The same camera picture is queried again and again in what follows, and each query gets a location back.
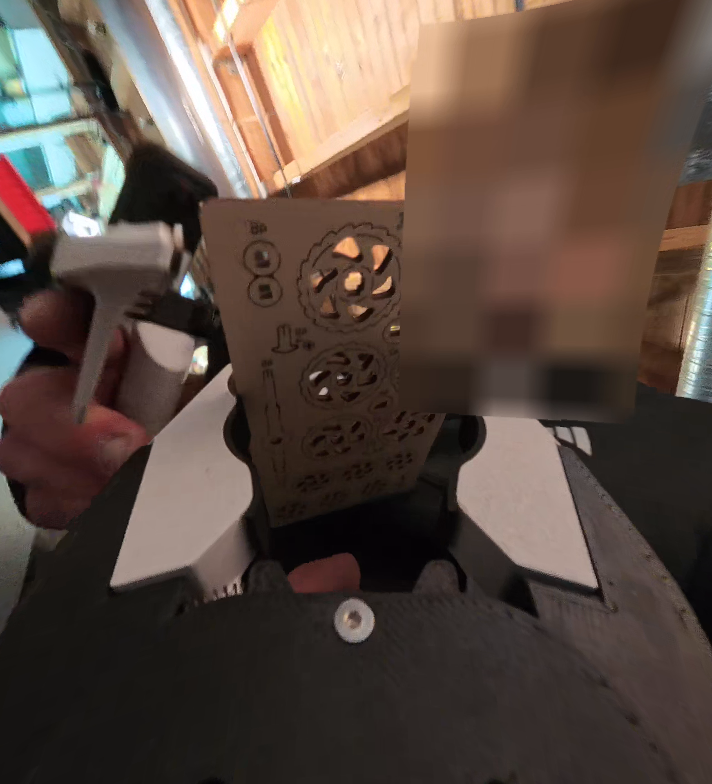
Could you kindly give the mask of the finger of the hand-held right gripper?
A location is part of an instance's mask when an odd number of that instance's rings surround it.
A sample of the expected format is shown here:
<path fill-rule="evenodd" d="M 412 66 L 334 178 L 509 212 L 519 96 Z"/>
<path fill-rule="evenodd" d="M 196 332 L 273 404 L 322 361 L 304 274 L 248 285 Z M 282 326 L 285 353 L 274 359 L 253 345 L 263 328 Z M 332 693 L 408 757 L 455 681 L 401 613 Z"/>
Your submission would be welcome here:
<path fill-rule="evenodd" d="M 49 262 L 51 279 L 92 295 L 94 308 L 73 401 L 82 424 L 96 394 L 114 332 L 124 317 L 171 289 L 177 232 L 163 222 L 120 223 L 99 236 L 63 236 Z"/>

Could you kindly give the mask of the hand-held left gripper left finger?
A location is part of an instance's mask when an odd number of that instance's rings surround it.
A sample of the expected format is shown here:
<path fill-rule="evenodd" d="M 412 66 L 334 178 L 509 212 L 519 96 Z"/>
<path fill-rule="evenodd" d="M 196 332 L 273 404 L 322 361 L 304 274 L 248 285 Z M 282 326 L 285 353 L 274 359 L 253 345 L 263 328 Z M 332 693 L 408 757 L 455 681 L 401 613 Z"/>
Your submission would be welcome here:
<path fill-rule="evenodd" d="M 225 442 L 236 398 L 226 366 L 154 438 L 110 579 L 116 592 L 185 578 L 204 600 L 240 595 L 254 559 L 248 466 Z"/>

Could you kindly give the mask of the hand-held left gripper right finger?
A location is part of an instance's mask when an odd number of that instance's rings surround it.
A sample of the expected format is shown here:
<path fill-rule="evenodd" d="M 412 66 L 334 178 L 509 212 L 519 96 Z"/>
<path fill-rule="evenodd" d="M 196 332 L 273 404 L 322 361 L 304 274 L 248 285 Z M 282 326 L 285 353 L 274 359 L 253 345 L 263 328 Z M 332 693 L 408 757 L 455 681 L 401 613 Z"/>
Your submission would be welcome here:
<path fill-rule="evenodd" d="M 468 590 L 530 597 L 539 584 L 598 595 L 559 447 L 539 422 L 446 416 L 420 485 L 440 492 L 435 536 Z"/>

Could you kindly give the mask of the wooden parts sheet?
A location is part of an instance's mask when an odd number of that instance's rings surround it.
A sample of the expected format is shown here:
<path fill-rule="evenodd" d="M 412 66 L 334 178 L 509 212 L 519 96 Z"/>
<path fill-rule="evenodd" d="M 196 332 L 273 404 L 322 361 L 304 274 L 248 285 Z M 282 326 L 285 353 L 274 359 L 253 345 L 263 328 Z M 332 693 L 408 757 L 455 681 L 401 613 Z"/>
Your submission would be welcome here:
<path fill-rule="evenodd" d="M 399 404 L 400 201 L 213 199 L 214 298 L 280 527 L 410 491 L 444 415 Z"/>

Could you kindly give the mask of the person's right hand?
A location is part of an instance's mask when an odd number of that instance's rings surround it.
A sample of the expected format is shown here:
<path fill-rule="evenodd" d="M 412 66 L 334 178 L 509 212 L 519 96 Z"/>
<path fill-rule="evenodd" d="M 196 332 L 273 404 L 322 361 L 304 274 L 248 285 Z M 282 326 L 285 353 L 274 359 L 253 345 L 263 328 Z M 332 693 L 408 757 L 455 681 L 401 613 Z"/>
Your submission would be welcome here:
<path fill-rule="evenodd" d="M 32 341 L 0 391 L 0 473 L 29 524 L 62 530 L 82 514 L 131 456 L 150 442 L 145 429 L 114 408 L 127 345 L 117 328 L 83 423 L 73 400 L 93 299 L 45 289 L 27 298 L 18 323 Z"/>

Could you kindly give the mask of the person's left hand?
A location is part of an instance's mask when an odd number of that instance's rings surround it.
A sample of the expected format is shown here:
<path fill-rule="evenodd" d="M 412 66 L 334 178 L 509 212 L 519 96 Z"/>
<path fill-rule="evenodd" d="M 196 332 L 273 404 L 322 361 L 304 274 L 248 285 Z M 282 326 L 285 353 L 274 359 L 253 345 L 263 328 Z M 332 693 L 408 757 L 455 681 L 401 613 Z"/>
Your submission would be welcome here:
<path fill-rule="evenodd" d="M 353 554 L 335 554 L 299 565 L 288 582 L 295 593 L 353 593 L 361 589 L 361 569 Z"/>

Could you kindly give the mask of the red panel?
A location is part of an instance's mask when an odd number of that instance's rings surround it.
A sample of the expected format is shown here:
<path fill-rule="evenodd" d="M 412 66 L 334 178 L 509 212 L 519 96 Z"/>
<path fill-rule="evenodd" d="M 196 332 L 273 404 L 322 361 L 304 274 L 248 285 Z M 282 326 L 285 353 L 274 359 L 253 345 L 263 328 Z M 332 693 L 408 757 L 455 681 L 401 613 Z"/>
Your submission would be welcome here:
<path fill-rule="evenodd" d="M 0 203 L 18 228 L 21 240 L 34 241 L 57 234 L 57 226 L 47 209 L 17 168 L 0 155 Z"/>

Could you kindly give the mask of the grey metal pipe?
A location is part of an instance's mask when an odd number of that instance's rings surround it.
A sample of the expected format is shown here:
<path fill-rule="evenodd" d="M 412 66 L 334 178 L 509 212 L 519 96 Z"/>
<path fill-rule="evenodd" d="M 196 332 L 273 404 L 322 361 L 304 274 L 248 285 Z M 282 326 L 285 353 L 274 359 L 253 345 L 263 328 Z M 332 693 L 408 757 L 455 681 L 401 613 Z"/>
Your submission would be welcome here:
<path fill-rule="evenodd" d="M 180 3 L 97 1 L 108 32 L 169 149 L 209 177 L 225 198 L 252 198 L 221 95 Z"/>

